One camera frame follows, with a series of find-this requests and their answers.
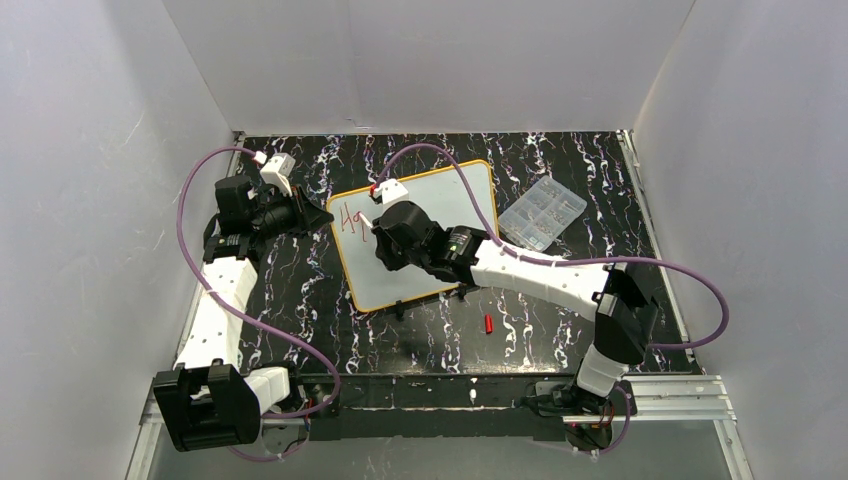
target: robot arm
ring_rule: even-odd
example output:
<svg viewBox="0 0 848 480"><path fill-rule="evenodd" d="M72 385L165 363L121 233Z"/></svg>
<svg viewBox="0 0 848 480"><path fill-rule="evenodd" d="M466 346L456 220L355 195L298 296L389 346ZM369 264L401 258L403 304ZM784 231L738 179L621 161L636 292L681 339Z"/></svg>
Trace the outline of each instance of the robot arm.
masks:
<svg viewBox="0 0 848 480"><path fill-rule="evenodd" d="M430 220L396 180L373 193L377 257L389 270L412 264L448 283L501 287L550 301L595 322L595 340L575 382L553 392L551 408L597 413L631 365L642 363L658 308L643 264L553 267L553 257L512 245L510 255L486 232ZM527 254L540 261L527 262Z"/></svg>
<svg viewBox="0 0 848 480"><path fill-rule="evenodd" d="M244 312L257 280L265 242L280 234L304 236L333 216L313 205L288 174L294 159L273 156L255 189L244 175L215 184L219 231L205 239L202 273L227 303ZM177 450L252 443L261 416L273 405L297 408L293 371L286 365L238 372L242 320L204 292L188 340L171 370L159 372L153 394Z"/></svg>

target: black marble tabletop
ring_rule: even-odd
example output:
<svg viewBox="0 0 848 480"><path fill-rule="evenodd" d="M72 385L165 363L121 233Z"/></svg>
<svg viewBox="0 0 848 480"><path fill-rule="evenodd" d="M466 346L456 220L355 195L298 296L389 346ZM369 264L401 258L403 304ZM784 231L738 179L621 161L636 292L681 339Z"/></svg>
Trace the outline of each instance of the black marble tabletop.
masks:
<svg viewBox="0 0 848 480"><path fill-rule="evenodd" d="M546 253L578 259L653 256L644 219L614 132L447 135L331 135L248 138L245 147L297 159L290 176L324 206L334 194L371 185L392 153L417 142L448 150L460 162L484 159L493 169L498 212L544 175L588 202ZM400 178L446 166L428 150L395 167ZM239 172L259 182L250 162ZM592 342L592 324L573 312L526 295L478 289L461 301L456 292L407 304L404 319L392 312L358 312L350 300L329 226L305 239L280 237L262 261L248 313L317 347L342 373L574 373ZM655 271L657 284L660 274ZM656 292L658 343L680 342L664 288ZM484 332L484 314L494 333ZM325 373L318 362L288 343L245 325L242 370L291 360L304 373ZM683 352L653 350L640 372L694 372Z"/></svg>

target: gray wall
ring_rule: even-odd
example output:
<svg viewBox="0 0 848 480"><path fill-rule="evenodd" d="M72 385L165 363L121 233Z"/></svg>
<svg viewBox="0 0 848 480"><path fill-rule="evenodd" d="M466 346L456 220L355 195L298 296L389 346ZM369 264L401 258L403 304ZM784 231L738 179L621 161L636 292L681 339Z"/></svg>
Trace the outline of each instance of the gray wall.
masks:
<svg viewBox="0 0 848 480"><path fill-rule="evenodd" d="M288 430L277 437L283 447L295 438ZM273 443L269 448L279 448ZM712 422L633 422L627 439L597 463L584 454L563 451L565 443L541 445L548 446L529 438L369 438L314 442L285 463L256 464L224 450L179 453L163 434L151 478L730 479ZM264 454L258 445L245 451Z"/></svg>
<svg viewBox="0 0 848 480"><path fill-rule="evenodd" d="M692 2L165 0L251 134L630 128Z"/></svg>
<svg viewBox="0 0 848 480"><path fill-rule="evenodd" d="M728 295L697 353L759 478L848 472L848 4L822 3L697 2L635 129L663 253ZM715 302L675 280L708 333Z"/></svg>
<svg viewBox="0 0 848 480"><path fill-rule="evenodd" d="M231 134L158 0L3 2L0 105L2 476L122 478L194 291L174 199Z"/></svg>

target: whiteboard stand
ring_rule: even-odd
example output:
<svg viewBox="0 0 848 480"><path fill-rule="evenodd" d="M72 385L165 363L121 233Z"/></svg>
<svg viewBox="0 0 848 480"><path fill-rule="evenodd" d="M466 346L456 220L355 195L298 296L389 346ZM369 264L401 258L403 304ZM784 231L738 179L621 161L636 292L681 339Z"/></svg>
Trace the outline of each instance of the whiteboard stand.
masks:
<svg viewBox="0 0 848 480"><path fill-rule="evenodd" d="M484 160L460 164L471 191L486 220L497 234L492 170ZM471 199L453 167L399 179L409 191L409 200L424 209L431 220L442 228L466 225L483 230ZM339 248L345 279L350 287L353 305L363 313L396 306L459 286L430 276L414 265L390 272L377 259L376 237L365 227L359 214L373 221L382 214L368 195L370 186L333 195L327 211L333 214L333 238Z"/></svg>

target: plastic box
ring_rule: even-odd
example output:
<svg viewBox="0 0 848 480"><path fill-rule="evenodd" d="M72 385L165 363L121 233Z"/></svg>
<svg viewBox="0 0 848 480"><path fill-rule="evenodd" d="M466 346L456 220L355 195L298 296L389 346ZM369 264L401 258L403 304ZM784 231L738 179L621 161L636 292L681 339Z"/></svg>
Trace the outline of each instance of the plastic box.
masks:
<svg viewBox="0 0 848 480"><path fill-rule="evenodd" d="M498 217L498 226L515 244L543 252L584 210L585 200L545 176Z"/></svg>

